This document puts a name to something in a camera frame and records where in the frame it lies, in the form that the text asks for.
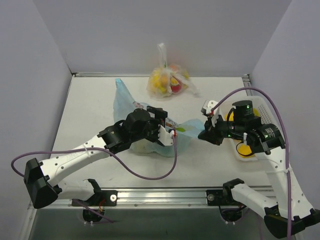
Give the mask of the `light blue plastic bag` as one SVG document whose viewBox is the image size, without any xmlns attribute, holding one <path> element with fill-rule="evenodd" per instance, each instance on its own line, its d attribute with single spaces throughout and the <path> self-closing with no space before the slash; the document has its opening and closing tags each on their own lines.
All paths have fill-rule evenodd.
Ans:
<svg viewBox="0 0 320 240">
<path fill-rule="evenodd" d="M 113 120 L 115 122 L 125 120 L 127 115 L 136 109 L 147 109 L 147 103 L 134 100 L 122 79 L 117 78 L 115 80 L 115 86 L 116 91 L 113 101 Z M 130 149 L 136 154 L 157 153 L 163 157 L 174 157 L 175 150 L 170 131 L 175 131 L 177 153 L 182 154 L 189 147 L 192 138 L 196 139 L 203 130 L 204 123 L 197 118 L 187 120 L 183 123 L 177 123 L 167 117 L 165 119 L 165 126 L 159 129 L 159 137 L 161 140 L 164 140 L 165 146 L 142 139 L 132 143 Z"/>
</svg>

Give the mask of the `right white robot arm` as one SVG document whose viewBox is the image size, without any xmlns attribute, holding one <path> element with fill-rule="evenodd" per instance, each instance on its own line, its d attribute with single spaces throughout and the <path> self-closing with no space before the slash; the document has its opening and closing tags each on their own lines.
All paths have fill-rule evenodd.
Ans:
<svg viewBox="0 0 320 240">
<path fill-rule="evenodd" d="M 263 124 L 261 117 L 254 114 L 251 100 L 232 104 L 233 120 L 223 119 L 217 104 L 213 100 L 204 103 L 201 112 L 207 121 L 198 138 L 217 146 L 224 139 L 248 146 L 261 162 L 275 194 L 275 199 L 270 199 L 236 178 L 222 185 L 222 200 L 228 205 L 238 202 L 247 206 L 263 218 L 269 232 L 278 239 L 318 224 L 320 211 L 307 200 L 286 163 L 286 142 L 278 127 L 272 123 Z"/>
</svg>

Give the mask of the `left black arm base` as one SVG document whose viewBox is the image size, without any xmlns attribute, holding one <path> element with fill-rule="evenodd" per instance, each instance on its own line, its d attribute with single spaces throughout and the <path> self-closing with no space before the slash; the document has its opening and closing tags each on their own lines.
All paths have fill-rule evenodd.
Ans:
<svg viewBox="0 0 320 240">
<path fill-rule="evenodd" d="M 115 207 L 118 200 L 117 190 L 102 190 L 94 179 L 88 179 L 89 186 L 92 187 L 93 195 L 88 199 L 73 198 L 71 205 L 73 207 L 82 207 L 82 219 L 85 224 L 91 226 L 97 224 L 113 224 L 115 220 L 106 216 L 105 207 Z"/>
</svg>

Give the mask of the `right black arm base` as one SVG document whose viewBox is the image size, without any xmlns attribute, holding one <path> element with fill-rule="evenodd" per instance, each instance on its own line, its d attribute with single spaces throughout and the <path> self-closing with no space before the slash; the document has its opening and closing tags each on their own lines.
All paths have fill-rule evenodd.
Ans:
<svg viewBox="0 0 320 240">
<path fill-rule="evenodd" d="M 235 225 L 244 216 L 243 210 L 247 208 L 244 203 L 236 201 L 232 197 L 231 190 L 245 182 L 239 178 L 230 180 L 219 189 L 207 189 L 206 201 L 211 207 L 218 207 L 219 214 L 226 224 Z"/>
</svg>

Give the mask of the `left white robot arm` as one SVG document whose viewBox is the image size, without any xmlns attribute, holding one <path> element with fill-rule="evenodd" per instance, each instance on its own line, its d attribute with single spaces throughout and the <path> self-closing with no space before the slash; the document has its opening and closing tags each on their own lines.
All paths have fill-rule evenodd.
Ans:
<svg viewBox="0 0 320 240">
<path fill-rule="evenodd" d="M 83 145 L 64 151 L 63 155 L 42 161 L 29 160 L 23 181 L 33 207 L 41 209 L 58 199 L 98 205 L 104 194 L 96 180 L 89 178 L 71 183 L 65 178 L 95 161 L 126 151 L 143 139 L 160 146 L 172 145 L 172 136 L 165 129 L 167 117 L 168 113 L 162 108 L 137 108 L 126 119 L 106 127 Z"/>
</svg>

